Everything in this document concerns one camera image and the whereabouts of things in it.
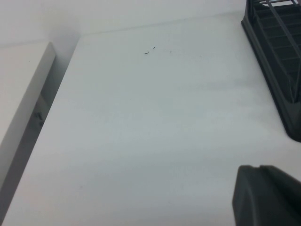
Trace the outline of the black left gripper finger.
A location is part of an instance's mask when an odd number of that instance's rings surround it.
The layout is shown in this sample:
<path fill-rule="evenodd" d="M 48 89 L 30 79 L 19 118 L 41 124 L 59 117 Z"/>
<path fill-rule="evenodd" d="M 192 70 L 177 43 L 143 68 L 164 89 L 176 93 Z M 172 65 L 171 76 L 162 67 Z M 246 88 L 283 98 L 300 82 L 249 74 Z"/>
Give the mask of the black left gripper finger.
<path fill-rule="evenodd" d="M 241 165 L 232 207 L 237 226 L 299 226 L 301 183 L 275 166 Z"/>

